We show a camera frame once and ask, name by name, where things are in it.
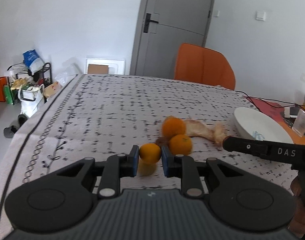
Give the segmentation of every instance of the gray floor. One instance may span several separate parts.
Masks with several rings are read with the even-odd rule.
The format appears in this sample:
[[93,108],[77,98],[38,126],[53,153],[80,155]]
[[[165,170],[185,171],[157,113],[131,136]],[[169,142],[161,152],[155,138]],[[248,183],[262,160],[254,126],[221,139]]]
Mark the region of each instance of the gray floor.
[[18,125],[17,116],[20,114],[20,104],[7,105],[0,102],[0,163],[11,143],[11,139],[4,137],[3,130],[5,127]]

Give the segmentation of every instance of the black door handle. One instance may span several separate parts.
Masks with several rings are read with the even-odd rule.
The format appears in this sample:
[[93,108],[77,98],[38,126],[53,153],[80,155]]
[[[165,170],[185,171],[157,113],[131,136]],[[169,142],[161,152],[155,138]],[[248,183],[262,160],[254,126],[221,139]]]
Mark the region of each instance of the black door handle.
[[154,21],[150,19],[151,13],[146,14],[145,26],[144,26],[144,33],[148,33],[149,23],[159,23],[158,21]]

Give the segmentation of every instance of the plastic cup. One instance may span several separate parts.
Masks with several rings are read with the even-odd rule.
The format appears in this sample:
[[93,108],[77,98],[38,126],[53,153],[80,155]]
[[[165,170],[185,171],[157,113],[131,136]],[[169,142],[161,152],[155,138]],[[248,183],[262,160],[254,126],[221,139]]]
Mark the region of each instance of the plastic cup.
[[302,109],[299,110],[298,116],[294,121],[292,129],[300,137],[305,134],[305,111],[303,111]]

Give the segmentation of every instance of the wire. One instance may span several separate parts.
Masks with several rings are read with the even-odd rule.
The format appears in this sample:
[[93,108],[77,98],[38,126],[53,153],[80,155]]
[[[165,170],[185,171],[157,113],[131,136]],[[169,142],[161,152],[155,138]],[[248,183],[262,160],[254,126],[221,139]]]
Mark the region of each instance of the wire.
[[[245,93],[245,92],[243,92],[243,91],[236,91],[236,92],[245,94],[245,95],[249,98],[249,100],[251,101],[251,103],[252,103],[255,107],[257,107],[257,106],[256,106],[256,104],[254,103],[254,101],[253,101],[251,98],[259,99],[259,100],[265,102],[267,105],[269,105],[269,106],[271,106],[271,107],[274,107],[274,108],[284,108],[284,107],[290,107],[290,106],[299,106],[302,110],[305,111],[305,105],[299,105],[299,104],[296,104],[296,103],[284,102],[284,101],[274,100],[274,99],[266,99],[266,98],[251,97],[251,96],[247,95],[247,93]],[[281,102],[281,103],[285,103],[285,104],[291,104],[291,105],[289,105],[289,106],[274,106],[274,105],[269,104],[269,103],[268,103],[267,101],[265,101],[265,100],[277,101],[277,102]]]

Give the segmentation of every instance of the white bowl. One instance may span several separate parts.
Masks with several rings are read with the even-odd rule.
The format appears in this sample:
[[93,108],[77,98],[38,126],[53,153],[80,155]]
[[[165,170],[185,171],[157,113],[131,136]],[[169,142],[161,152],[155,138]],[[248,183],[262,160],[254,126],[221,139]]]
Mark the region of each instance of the white bowl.
[[245,139],[293,143],[289,134],[269,116],[247,107],[234,112],[235,125]]

